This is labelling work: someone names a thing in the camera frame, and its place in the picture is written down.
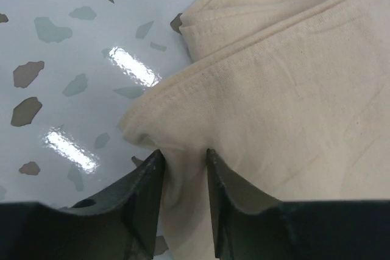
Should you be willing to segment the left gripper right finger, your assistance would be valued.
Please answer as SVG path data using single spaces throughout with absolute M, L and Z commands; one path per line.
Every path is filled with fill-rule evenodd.
M 388 259 L 387 200 L 283 202 L 206 152 L 218 259 Z

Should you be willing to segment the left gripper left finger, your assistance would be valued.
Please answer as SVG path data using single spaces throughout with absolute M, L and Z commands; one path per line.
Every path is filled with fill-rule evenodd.
M 1 204 L 1 259 L 152 259 L 165 159 L 135 170 L 72 207 Z

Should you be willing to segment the beige cloth wrap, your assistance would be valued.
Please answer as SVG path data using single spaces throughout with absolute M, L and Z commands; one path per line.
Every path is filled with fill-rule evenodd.
M 166 160 L 174 259 L 213 259 L 205 156 L 286 201 L 389 198 L 389 0 L 197 0 L 193 64 L 119 122 Z

